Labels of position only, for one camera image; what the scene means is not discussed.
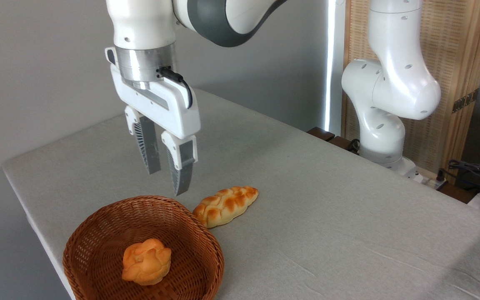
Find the pastry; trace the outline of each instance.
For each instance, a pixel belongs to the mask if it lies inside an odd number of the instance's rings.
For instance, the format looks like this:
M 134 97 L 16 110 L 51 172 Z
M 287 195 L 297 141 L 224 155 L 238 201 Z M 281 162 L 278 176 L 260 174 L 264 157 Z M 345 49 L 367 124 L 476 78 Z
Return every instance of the pastry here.
M 233 186 L 203 199 L 193 214 L 207 228 L 227 224 L 244 213 L 258 195 L 251 186 Z
M 130 245 L 123 254 L 122 279 L 156 285 L 170 271 L 171 254 L 158 239 Z

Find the brown woven basket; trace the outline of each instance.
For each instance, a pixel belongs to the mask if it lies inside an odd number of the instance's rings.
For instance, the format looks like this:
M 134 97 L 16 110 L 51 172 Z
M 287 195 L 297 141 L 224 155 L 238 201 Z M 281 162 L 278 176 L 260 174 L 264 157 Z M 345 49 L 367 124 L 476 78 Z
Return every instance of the brown woven basket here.
M 170 272 L 156 285 L 124 281 L 125 249 L 151 238 L 172 249 Z M 209 300 L 223 277 L 216 238 L 183 205 L 161 196 L 99 209 L 69 238 L 62 262 L 78 300 Z

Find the cable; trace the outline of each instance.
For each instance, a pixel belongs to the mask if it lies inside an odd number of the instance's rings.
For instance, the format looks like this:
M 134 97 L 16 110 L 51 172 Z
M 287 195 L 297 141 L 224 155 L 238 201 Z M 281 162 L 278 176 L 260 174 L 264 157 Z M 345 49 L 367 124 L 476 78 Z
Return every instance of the cable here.
M 188 85 L 188 83 L 186 83 L 183 76 L 179 73 L 173 72 L 171 70 L 171 67 L 161 67 L 158 70 L 158 73 L 170 80 L 173 80 L 175 82 L 180 82 L 185 86 L 186 91 L 188 91 L 188 107 L 187 108 L 190 109 L 192 107 L 192 104 L 194 104 L 194 99 L 192 96 L 192 90 L 190 89 L 190 86 Z
M 478 186 L 478 187 L 480 188 L 480 184 L 479 184 L 479 183 L 470 182 L 470 181 L 468 181 L 468 180 L 466 180 L 466 179 L 464 179 L 464 178 L 462 178 L 462 177 L 460 177 L 460 176 L 457 176 L 457 175 L 455 175 L 455 174 L 452 174 L 452 173 L 447 172 L 445 169 L 440 169 L 440 171 L 444 172 L 445 174 L 447 174 L 447 175 L 449 175 L 449 176 L 451 176 L 451 177 L 453 177 L 453 178 L 455 178 L 455 179 L 459 179 L 459 180 L 461 180 L 461 181 L 463 181 L 463 182 L 465 182 L 465 183 L 467 183 L 467 184 L 471 184 L 471 185 L 474 185 L 474 186 Z
M 356 151 L 360 149 L 360 140 L 359 139 L 352 139 L 349 147 L 347 148 L 348 151 Z
M 477 163 L 467 163 L 465 161 L 450 160 L 448 162 L 448 165 L 449 169 L 464 170 L 468 173 L 472 173 L 473 175 L 480 177 L 480 165 Z

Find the metal hinge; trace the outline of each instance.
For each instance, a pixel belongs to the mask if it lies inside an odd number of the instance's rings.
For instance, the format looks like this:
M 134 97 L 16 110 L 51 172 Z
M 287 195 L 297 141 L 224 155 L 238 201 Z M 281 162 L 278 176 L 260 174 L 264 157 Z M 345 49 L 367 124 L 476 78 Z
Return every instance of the metal hinge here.
M 452 113 L 458 112 L 459 110 L 463 109 L 465 106 L 470 105 L 473 101 L 477 99 L 479 93 L 479 89 L 476 89 L 475 91 L 472 91 L 468 95 L 465 95 L 461 99 L 455 101 L 453 103 L 453 110 L 451 111 Z

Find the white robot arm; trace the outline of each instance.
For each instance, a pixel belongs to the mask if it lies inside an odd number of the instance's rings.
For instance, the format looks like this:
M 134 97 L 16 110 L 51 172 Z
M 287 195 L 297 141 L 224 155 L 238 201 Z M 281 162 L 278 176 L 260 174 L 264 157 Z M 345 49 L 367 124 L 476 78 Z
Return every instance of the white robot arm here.
M 342 76 L 359 119 L 360 155 L 408 178 L 417 172 L 403 157 L 405 127 L 398 117 L 423 120 L 440 102 L 440 85 L 421 55 L 422 5 L 371 0 L 368 41 L 379 60 L 354 60 Z
M 179 24 L 219 46 L 245 43 L 286 0 L 107 0 L 114 47 L 105 49 L 116 91 L 127 104 L 129 132 L 137 137 L 149 171 L 160 170 L 155 123 L 165 131 L 175 195 L 188 190 L 198 161 L 197 99 L 177 74 Z

